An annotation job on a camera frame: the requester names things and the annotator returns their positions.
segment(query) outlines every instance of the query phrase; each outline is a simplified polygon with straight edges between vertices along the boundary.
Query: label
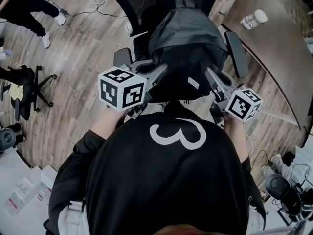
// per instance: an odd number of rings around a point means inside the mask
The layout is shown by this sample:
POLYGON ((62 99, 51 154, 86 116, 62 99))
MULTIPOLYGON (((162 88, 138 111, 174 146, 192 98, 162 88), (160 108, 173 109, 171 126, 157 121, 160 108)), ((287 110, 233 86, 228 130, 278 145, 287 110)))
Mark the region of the label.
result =
POLYGON ((191 84, 196 89, 199 88, 199 84, 195 80, 193 80, 191 77, 188 77, 188 83, 191 84))

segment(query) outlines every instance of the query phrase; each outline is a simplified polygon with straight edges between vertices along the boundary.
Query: bag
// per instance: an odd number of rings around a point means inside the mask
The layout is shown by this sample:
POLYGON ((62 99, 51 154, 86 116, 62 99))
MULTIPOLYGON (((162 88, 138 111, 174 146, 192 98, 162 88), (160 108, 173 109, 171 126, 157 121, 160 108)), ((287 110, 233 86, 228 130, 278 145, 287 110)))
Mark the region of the bag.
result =
POLYGON ((207 67, 220 73, 228 56, 226 45, 213 22, 192 0, 175 0, 172 9, 149 39, 155 65, 168 70, 150 90, 152 102, 194 100, 210 94, 207 67))

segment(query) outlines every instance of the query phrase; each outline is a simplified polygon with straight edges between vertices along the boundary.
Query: strap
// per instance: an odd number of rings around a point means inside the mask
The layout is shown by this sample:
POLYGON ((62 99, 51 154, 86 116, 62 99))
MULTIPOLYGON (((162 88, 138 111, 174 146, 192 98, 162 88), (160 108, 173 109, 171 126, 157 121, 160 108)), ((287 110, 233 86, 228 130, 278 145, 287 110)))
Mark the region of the strap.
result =
POLYGON ((195 9, 195 3, 193 0, 175 0, 176 8, 189 8, 195 9))

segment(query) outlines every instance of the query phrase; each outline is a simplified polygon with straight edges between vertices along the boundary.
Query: wooden floor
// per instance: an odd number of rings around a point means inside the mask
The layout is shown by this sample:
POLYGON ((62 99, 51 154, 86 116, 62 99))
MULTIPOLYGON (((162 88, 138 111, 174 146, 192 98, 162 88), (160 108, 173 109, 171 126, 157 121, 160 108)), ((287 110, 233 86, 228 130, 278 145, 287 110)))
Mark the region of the wooden floor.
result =
MULTIPOLYGON (((228 0, 218 0, 210 18, 220 25, 223 16, 219 9, 228 0)), ((295 19, 300 22, 302 33, 306 37, 311 32, 311 22, 307 17, 307 9, 297 0, 281 0, 295 19)), ((93 11, 96 6, 93 0, 54 0, 70 14, 81 11, 93 11)), ((108 0, 100 11, 115 15, 123 15, 123 11, 115 0, 108 0)), ((43 13, 34 13, 46 30, 51 32, 51 45, 44 49, 41 39, 22 27, 8 23, 4 29, 5 49, 11 49, 14 55, 2 63, 2 67, 14 63, 25 64, 35 68, 43 66, 40 80, 50 74, 58 75, 58 79, 48 83, 44 94, 54 103, 48 108, 38 100, 39 113, 32 112, 29 121, 21 120, 26 133, 26 141, 19 145, 26 160, 32 166, 45 167, 51 165, 59 169, 63 161, 71 153, 73 146, 91 127, 99 115, 105 110, 97 99, 97 76, 113 65, 113 54, 124 47, 132 49, 132 39, 125 33, 126 18, 103 16, 98 13, 82 14, 76 17, 67 16, 65 25, 58 24, 43 13)), ((245 82, 264 100, 268 108, 291 114, 285 100, 272 79, 247 54, 249 75, 239 82, 245 82)), ((235 77, 231 59, 225 63, 224 70, 235 77)), ((191 103, 190 109, 201 118, 210 120, 209 98, 200 98, 191 103)), ((13 108, 8 94, 0 104, 0 111, 5 111, 1 118, 4 125, 14 123, 13 108)), ((252 162, 260 150, 265 150, 270 158, 273 154, 294 151, 295 145, 302 145, 305 131, 296 126, 259 113, 254 121, 245 124, 246 133, 251 137, 254 152, 252 162)), ((252 146, 247 138, 247 145, 252 155, 252 146)), ((263 175, 261 166, 266 163, 263 154, 256 158, 252 175, 262 189, 263 175)))

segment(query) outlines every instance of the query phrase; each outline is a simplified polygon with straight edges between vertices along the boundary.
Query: desk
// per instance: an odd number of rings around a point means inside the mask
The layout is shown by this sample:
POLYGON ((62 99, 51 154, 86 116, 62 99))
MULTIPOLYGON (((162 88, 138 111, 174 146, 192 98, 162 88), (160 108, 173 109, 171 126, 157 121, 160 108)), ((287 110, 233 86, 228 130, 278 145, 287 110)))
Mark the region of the desk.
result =
POLYGON ((278 0, 235 0, 222 23, 237 33, 244 47, 272 77, 299 128, 305 126, 313 95, 313 58, 300 28, 278 0), (268 21, 246 30, 240 21, 257 9, 268 21))

